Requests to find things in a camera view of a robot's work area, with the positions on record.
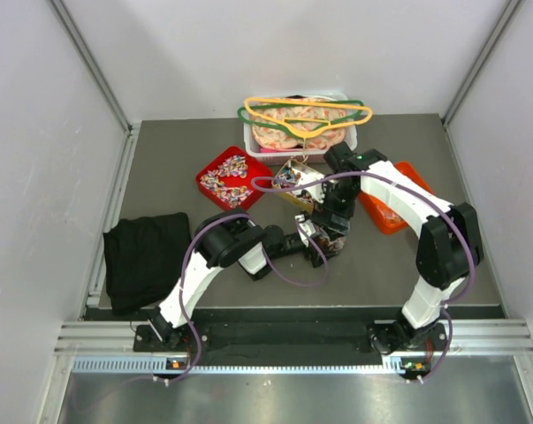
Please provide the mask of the gold candy tin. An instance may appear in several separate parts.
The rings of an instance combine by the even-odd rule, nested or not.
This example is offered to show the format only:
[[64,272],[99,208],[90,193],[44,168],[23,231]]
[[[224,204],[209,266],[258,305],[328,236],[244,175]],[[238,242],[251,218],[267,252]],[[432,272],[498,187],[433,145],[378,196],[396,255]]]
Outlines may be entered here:
[[[276,176],[274,177],[271,187],[276,189],[281,188],[289,188],[293,186],[298,186],[298,181],[300,179],[301,174],[323,174],[309,166],[307,166],[304,163],[298,162],[294,159],[289,159],[278,171]],[[277,194],[295,206],[301,208],[302,210],[307,211],[308,213],[311,213],[314,210],[315,202],[311,203],[308,200],[304,200],[303,198],[297,197],[296,192],[297,190],[291,191],[291,192],[277,192]]]

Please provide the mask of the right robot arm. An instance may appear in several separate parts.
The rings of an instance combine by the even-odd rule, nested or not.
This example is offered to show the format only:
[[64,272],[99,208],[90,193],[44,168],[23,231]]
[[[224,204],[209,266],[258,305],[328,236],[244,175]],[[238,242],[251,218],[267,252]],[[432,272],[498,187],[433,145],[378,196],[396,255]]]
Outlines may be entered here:
[[360,193],[382,201],[417,236],[415,288],[393,323],[370,330],[373,347],[384,354],[414,350],[427,340],[450,300],[474,282],[484,257],[476,210],[467,202],[439,199],[375,149],[357,154],[340,142],[324,160],[333,173],[321,184],[312,215],[321,248],[330,251],[346,238]]

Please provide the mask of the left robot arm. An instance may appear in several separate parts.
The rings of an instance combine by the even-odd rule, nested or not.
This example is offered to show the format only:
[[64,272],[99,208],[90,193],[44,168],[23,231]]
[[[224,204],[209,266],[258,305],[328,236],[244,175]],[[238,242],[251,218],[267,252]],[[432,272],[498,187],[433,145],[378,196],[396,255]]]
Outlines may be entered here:
[[187,247],[178,282],[148,318],[155,342],[168,351],[178,348],[184,337],[182,327],[191,323],[202,295],[234,264],[248,276],[260,279],[273,270],[274,260],[306,253],[311,260],[321,261],[327,276],[330,255],[316,242],[320,231],[305,213],[294,221],[296,232],[291,234],[277,225],[256,224],[240,208],[204,221]]

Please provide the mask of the red candy tray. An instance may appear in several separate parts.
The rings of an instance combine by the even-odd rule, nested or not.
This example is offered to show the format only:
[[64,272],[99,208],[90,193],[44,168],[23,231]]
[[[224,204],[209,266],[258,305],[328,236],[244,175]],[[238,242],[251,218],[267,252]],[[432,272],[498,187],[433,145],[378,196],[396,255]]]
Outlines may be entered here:
[[252,180],[272,177],[266,165],[235,146],[228,147],[195,177],[200,192],[222,210],[248,210],[263,195],[252,186]]

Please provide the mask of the clear glass jar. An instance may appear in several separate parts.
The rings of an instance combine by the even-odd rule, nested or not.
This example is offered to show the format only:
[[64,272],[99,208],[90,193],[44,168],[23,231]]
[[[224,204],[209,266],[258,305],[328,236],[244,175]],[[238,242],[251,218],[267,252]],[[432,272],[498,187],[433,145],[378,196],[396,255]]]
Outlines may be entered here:
[[345,234],[324,227],[318,228],[316,244],[327,259],[338,256],[343,250],[345,243]]

